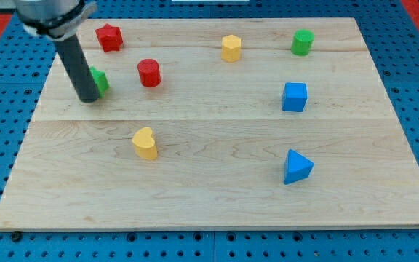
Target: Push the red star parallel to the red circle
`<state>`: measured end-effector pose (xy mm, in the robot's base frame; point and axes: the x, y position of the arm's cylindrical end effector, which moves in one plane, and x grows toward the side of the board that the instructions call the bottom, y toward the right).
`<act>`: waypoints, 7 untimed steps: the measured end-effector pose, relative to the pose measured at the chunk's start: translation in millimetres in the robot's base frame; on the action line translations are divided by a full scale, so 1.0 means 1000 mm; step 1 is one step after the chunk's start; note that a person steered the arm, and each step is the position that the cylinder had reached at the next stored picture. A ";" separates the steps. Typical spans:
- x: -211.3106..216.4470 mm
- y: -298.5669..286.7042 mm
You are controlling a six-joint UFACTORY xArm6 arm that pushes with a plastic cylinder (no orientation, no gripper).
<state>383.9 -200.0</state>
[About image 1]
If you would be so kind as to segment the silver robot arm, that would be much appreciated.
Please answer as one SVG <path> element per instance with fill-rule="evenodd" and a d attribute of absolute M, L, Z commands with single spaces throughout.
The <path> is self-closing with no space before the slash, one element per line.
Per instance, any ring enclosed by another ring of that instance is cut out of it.
<path fill-rule="evenodd" d="M 92 103 L 100 93 L 76 35 L 78 27 L 97 11 L 97 3 L 84 0 L 14 0 L 16 14 L 32 36 L 53 42 L 78 99 Z"/>

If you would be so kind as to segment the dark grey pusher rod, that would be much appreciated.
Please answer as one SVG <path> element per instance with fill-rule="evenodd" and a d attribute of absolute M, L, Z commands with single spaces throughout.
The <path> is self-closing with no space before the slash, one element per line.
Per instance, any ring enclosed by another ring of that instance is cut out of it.
<path fill-rule="evenodd" d="M 54 45 L 78 99 L 83 103 L 98 100 L 100 93 L 77 35 L 74 34 L 63 41 L 55 41 Z"/>

